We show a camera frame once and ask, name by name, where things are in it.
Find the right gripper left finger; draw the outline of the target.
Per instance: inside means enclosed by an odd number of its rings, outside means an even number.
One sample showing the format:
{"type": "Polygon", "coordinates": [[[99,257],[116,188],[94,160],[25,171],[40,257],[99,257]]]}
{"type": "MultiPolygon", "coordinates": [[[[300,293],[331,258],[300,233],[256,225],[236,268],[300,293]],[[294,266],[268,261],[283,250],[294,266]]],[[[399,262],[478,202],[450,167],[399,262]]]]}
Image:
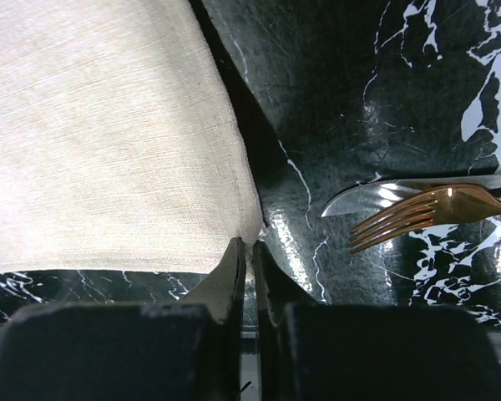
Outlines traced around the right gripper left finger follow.
{"type": "Polygon", "coordinates": [[[237,400],[245,247],[172,303],[38,304],[0,334],[0,400],[237,400]]]}

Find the beige cloth napkin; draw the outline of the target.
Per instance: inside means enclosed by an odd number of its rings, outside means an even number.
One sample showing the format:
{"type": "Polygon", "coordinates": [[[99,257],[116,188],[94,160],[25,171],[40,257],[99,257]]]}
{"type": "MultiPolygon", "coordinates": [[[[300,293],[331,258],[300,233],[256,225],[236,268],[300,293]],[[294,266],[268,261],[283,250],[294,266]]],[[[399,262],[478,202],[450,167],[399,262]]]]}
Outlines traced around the beige cloth napkin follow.
{"type": "Polygon", "coordinates": [[[262,214],[187,1],[0,1],[0,273],[207,273],[262,214]]]}

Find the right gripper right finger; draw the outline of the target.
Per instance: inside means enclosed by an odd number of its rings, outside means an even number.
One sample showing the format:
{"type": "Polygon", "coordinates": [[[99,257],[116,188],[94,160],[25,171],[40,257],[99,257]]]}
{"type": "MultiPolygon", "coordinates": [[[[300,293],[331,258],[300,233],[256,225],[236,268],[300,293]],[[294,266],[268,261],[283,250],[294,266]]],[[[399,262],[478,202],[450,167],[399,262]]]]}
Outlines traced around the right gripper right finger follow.
{"type": "Polygon", "coordinates": [[[264,400],[501,400],[486,331],[448,307],[327,306],[253,249],[264,400]]]}

